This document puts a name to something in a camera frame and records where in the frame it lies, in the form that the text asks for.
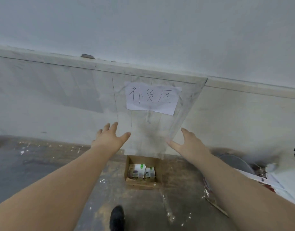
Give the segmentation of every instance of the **left hand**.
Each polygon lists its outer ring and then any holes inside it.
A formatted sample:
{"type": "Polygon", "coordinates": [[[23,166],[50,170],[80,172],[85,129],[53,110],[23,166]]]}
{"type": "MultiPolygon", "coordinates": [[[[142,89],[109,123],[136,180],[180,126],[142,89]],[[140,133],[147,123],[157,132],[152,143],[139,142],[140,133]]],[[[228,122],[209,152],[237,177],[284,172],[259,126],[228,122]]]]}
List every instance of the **left hand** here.
{"type": "Polygon", "coordinates": [[[118,127],[118,122],[112,124],[107,123],[103,129],[100,129],[96,134],[96,139],[92,141],[92,148],[95,146],[105,146],[110,154],[114,155],[129,139],[130,132],[126,132],[121,137],[117,137],[115,132],[118,127]]]}

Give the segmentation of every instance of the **cardboard box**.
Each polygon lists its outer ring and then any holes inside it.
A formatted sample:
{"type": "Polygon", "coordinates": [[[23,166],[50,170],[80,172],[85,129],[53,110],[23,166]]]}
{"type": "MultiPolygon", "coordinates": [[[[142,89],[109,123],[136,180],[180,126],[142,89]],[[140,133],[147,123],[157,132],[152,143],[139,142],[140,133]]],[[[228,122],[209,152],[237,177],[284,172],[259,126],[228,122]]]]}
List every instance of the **cardboard box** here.
{"type": "Polygon", "coordinates": [[[124,172],[124,180],[126,186],[131,189],[159,189],[162,185],[162,160],[159,158],[139,156],[139,155],[128,155],[126,158],[126,166],[124,172]],[[155,181],[142,180],[142,179],[131,179],[128,177],[128,168],[130,164],[145,164],[146,167],[155,168],[155,181]]]}

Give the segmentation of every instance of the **shoe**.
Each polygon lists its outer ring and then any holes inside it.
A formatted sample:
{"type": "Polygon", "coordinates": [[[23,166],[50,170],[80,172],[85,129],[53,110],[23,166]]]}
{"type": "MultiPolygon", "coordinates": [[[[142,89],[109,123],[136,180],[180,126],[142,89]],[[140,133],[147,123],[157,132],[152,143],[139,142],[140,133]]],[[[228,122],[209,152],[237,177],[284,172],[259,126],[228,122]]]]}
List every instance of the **shoe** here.
{"type": "Polygon", "coordinates": [[[124,210],[121,205],[118,205],[111,212],[110,230],[124,231],[124,224],[125,224],[124,210]]]}

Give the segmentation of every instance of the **paper sign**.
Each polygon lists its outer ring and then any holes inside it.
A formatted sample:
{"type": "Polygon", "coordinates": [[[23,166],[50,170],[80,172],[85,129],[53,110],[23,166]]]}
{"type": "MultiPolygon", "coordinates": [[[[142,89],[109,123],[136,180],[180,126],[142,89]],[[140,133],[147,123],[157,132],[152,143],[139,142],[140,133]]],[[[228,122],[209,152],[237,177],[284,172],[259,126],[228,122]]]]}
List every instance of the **paper sign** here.
{"type": "Polygon", "coordinates": [[[149,85],[142,82],[125,82],[126,108],[151,110],[173,115],[179,100],[180,87],[149,85]]]}

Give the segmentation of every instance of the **forearm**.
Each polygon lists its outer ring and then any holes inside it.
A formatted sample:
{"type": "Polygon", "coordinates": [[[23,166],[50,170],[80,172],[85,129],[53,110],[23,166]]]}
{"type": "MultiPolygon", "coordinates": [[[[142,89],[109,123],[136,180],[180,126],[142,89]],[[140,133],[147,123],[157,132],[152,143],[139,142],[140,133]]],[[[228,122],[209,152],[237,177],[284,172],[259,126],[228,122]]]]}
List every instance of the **forearm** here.
{"type": "Polygon", "coordinates": [[[106,150],[91,148],[1,203],[0,230],[73,230],[112,155],[106,150]]]}
{"type": "Polygon", "coordinates": [[[240,230],[295,230],[295,205],[237,172],[219,158],[202,154],[194,165],[208,180],[240,230]]]}

